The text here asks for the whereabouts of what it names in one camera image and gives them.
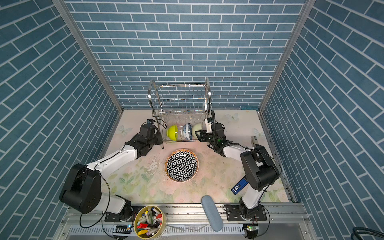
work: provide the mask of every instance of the dish rack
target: dish rack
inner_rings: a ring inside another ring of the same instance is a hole
[[[152,116],[159,123],[166,122],[168,127],[177,125],[176,142],[185,142],[187,140],[181,138],[183,125],[201,124],[202,129],[205,128],[204,120],[209,117],[211,106],[209,79],[206,78],[204,83],[164,85],[157,85],[152,80],[149,83],[148,99]],[[174,142],[167,136],[167,129],[160,124],[158,127],[164,142]]]

